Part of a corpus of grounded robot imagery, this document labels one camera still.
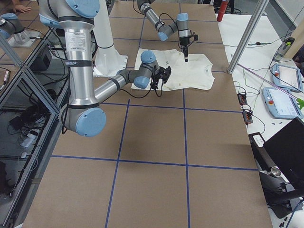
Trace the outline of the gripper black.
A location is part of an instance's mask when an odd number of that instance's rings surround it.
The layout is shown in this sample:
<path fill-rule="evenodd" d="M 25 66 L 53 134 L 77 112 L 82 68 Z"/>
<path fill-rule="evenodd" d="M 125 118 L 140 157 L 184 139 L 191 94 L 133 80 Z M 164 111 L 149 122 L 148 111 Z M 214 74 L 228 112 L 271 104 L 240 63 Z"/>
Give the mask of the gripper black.
<path fill-rule="evenodd" d="M 190 45 L 191 36 L 179 37 L 179 47 L 183 48 L 184 60 L 188 62 L 188 46 Z"/>
<path fill-rule="evenodd" d="M 162 79 L 163 83 L 167 83 L 169 77 L 171 75 L 171 67 L 163 68 L 160 67 L 159 71 L 152 75 L 152 82 L 150 83 L 150 87 L 153 90 L 158 89 L 159 80 Z"/>

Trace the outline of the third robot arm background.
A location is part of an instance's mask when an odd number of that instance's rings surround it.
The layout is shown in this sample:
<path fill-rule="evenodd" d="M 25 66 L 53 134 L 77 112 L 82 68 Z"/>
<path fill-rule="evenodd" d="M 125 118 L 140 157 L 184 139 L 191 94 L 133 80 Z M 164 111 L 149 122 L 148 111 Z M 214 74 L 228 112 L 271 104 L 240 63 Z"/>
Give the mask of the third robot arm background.
<path fill-rule="evenodd" d="M 28 32 L 14 13 L 5 13 L 0 16 L 0 34 L 9 39 L 8 43 L 15 48 L 29 48 L 35 42 L 36 37 L 30 38 L 32 32 Z"/>

